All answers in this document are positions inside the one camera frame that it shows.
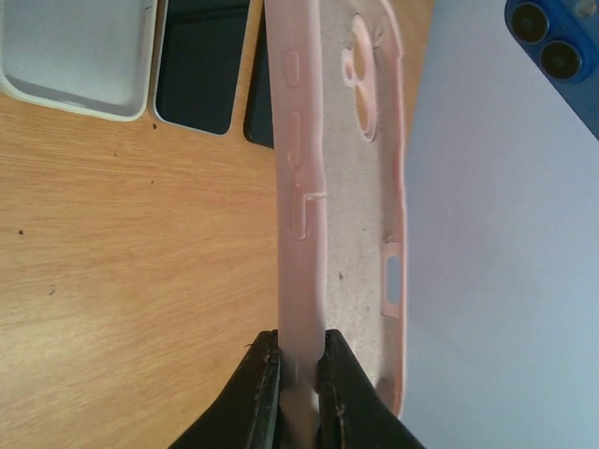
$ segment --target wooden surface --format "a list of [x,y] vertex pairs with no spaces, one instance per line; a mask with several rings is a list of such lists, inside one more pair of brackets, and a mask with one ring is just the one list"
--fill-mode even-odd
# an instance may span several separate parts
[[[431,0],[398,0],[416,101]],[[166,447],[276,327],[274,156],[0,95],[0,447]]]

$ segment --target camera lens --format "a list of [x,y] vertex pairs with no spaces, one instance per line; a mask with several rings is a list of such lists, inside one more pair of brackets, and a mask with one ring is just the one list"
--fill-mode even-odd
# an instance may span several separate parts
[[527,44],[539,42],[547,34],[549,22],[543,9],[532,3],[523,3],[512,14],[512,30]]
[[565,42],[551,42],[541,51],[541,66],[556,80],[570,80],[582,67],[577,49]]

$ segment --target white tray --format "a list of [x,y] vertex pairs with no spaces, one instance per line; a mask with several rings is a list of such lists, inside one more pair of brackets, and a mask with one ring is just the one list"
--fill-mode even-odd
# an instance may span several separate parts
[[0,0],[0,87],[115,121],[145,110],[157,0]]

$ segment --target blue smartphone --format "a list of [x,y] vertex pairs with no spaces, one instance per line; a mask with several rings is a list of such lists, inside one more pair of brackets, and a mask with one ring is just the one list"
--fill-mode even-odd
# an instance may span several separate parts
[[436,2],[405,168],[428,449],[599,447],[598,42],[594,3]]

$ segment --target pink phone case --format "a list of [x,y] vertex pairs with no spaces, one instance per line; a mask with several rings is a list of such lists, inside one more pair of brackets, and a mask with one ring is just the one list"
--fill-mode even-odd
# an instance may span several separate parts
[[399,414],[406,316],[399,26],[387,0],[267,0],[265,8],[283,390],[314,385],[325,329],[337,327]]

